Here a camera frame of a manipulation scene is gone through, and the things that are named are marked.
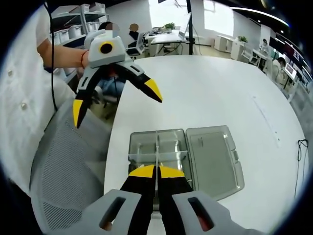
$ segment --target ceiling light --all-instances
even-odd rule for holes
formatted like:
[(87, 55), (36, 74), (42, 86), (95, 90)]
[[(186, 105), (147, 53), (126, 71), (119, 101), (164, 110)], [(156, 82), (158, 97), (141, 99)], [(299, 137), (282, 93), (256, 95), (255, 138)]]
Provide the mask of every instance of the ceiling light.
[(230, 9), (233, 9), (233, 10), (242, 10), (242, 11), (250, 11), (250, 12), (254, 12), (254, 13), (259, 13), (259, 14), (262, 14), (262, 15), (265, 15), (265, 16), (268, 16), (268, 17), (271, 17), (271, 18), (273, 18), (273, 19), (275, 19), (275, 20), (277, 20), (277, 21), (279, 21), (279, 22), (281, 22), (281, 23), (283, 23), (283, 24), (285, 24), (285, 25), (287, 25), (287, 26), (289, 27), (289, 25), (288, 25), (285, 21), (281, 20), (280, 18), (278, 18), (278, 17), (276, 17), (276, 16), (272, 16), (272, 15), (270, 15), (270, 14), (268, 14), (268, 13), (265, 13), (265, 12), (262, 12), (262, 11), (257, 11), (257, 10), (253, 10), (253, 9), (242, 8), (242, 7), (231, 7)]

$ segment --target white wall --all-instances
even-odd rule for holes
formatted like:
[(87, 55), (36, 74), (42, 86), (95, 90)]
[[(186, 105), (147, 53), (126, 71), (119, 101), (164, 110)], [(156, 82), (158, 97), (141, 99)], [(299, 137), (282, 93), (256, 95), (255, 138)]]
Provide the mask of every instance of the white wall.
[(110, 21), (120, 28), (120, 37), (125, 46), (133, 42), (129, 36), (129, 26), (137, 24), (139, 32), (151, 30), (148, 0), (132, 0), (106, 8)]
[(260, 43), (259, 43), (259, 45), (263, 44), (263, 39), (266, 39), (266, 41), (269, 44), (270, 35), (271, 35), (271, 28), (267, 27), (264, 24), (262, 24), (261, 25), (261, 35), (260, 35)]
[[(193, 26), (199, 36), (204, 37), (204, 43), (205, 41), (210, 41), (210, 38), (215, 38), (216, 35), (223, 35), (221, 33), (205, 29), (203, 0), (192, 0), (191, 8), (193, 14)], [(106, 12), (110, 16), (110, 21), (119, 25), (120, 36), (124, 43), (127, 42), (129, 37), (129, 25), (131, 23), (138, 24), (139, 31), (149, 31), (152, 28), (148, 0), (127, 1), (108, 7)], [(241, 14), (236, 12), (233, 13), (234, 33), (233, 35), (224, 36), (245, 36), (250, 43), (258, 46), (261, 27)]]
[(245, 36), (248, 42), (258, 46), (260, 42), (261, 27), (247, 17), (234, 12), (234, 37)]
[(198, 34), (205, 38), (215, 38), (217, 35), (238, 37), (245, 36), (250, 43), (258, 46), (261, 27), (244, 17), (243, 15), (233, 12), (234, 14), (234, 33), (233, 35), (225, 35), (216, 31), (207, 30), (204, 27), (204, 7), (203, 0), (192, 0), (191, 10), (193, 14), (193, 25)]

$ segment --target white shirt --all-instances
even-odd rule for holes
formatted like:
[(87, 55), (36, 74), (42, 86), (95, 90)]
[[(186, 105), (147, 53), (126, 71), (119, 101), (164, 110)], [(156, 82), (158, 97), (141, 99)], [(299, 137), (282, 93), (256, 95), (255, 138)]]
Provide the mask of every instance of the white shirt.
[(272, 80), (278, 83), (283, 83), (283, 75), (281, 65), (278, 60), (273, 60)]
[[(49, 15), (42, 6), (11, 45), (0, 77), (0, 157), (7, 176), (27, 194), (32, 162), (54, 113), (51, 74), (37, 52), (49, 29)], [(54, 93), (58, 107), (74, 96), (56, 76)]]

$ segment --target black cable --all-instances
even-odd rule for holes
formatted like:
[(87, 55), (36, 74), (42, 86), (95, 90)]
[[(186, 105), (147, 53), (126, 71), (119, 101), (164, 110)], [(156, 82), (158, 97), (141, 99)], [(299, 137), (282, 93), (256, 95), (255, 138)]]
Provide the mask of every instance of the black cable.
[(45, 9), (47, 10), (48, 14), (49, 14), (49, 18), (50, 18), (50, 31), (51, 31), (51, 43), (52, 43), (52, 58), (51, 58), (51, 69), (52, 69), (52, 72), (51, 72), (51, 94), (52, 94), (52, 101), (53, 101), (53, 106), (54, 106), (54, 110), (55, 111), (58, 111), (58, 108), (57, 108), (57, 105), (56, 105), (56, 102), (55, 102), (55, 97), (54, 97), (54, 87), (53, 87), (53, 73), (54, 73), (54, 31), (53, 31), (53, 23), (52, 23), (52, 15), (49, 11), (49, 8), (48, 8), (48, 5), (47, 3), (45, 2), (44, 3), (44, 6), (45, 6)]
[(298, 153), (297, 153), (297, 178), (295, 182), (295, 188), (294, 188), (294, 197), (296, 195), (297, 191), (297, 186), (298, 186), (298, 177), (299, 177), (299, 163), (302, 159), (302, 149), (301, 146), (305, 146), (307, 148), (305, 155), (304, 155), (304, 163), (303, 163), (303, 172), (302, 172), (302, 183), (304, 182), (304, 167), (305, 167), (305, 159), (306, 159), (306, 154), (308, 152), (308, 147), (309, 147), (309, 141), (307, 139), (303, 140), (298, 140)]
[(169, 53), (172, 53), (172, 52), (174, 52), (175, 50), (177, 50), (177, 48), (178, 48), (178, 47), (179, 47), (180, 45), (181, 45), (181, 43), (179, 43), (179, 44), (178, 44), (178, 46), (174, 48), (174, 50), (172, 50), (172, 51), (169, 51), (168, 53), (166, 53), (166, 54), (164, 54), (164, 55), (168, 55)]
[(198, 38), (198, 43), (199, 43), (199, 53), (200, 53), (200, 55), (202, 55), (202, 53), (201, 53), (201, 47), (200, 47), (200, 42), (199, 42), (199, 34), (198, 34), (198, 32), (196, 31), (196, 28), (192, 25), (192, 27), (194, 28), (194, 30), (195, 30), (195, 32), (196, 32), (196, 35), (197, 35), (197, 38)]

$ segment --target white table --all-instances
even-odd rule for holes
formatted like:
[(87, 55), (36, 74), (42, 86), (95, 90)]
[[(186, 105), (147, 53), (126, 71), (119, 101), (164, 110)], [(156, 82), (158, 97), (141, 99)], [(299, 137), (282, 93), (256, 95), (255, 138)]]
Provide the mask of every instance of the white table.
[[(179, 55), (139, 59), (136, 63), (156, 81), (163, 103), (126, 83), (111, 134), (104, 193), (120, 189), (128, 176), (132, 132), (227, 125), (246, 185), (219, 202), (230, 210), (236, 223), (269, 232), (294, 202), (297, 141), (304, 138), (284, 95), (257, 67), (229, 59)], [(252, 96), (262, 104), (271, 125)], [(153, 219), (148, 234), (165, 234), (161, 225), (160, 220)]]
[(256, 49), (253, 49), (253, 53), (257, 54), (257, 56), (260, 57), (260, 60), (259, 60), (259, 63), (258, 63), (257, 67), (260, 66), (261, 60), (265, 60), (266, 61), (268, 59), (268, 57), (269, 57), (269, 56), (266, 56), (266, 55), (262, 54), (260, 51), (258, 51)]
[(264, 59), (264, 60), (268, 59), (268, 57), (266, 55), (262, 54), (261, 52), (259, 52), (256, 49), (253, 49), (253, 53), (257, 54), (261, 59)]
[(188, 43), (188, 41), (185, 38), (179, 36), (179, 30), (173, 30), (171, 33), (158, 34), (151, 41), (151, 45), (156, 45), (155, 55), (159, 54), (160, 45), (167, 43)]

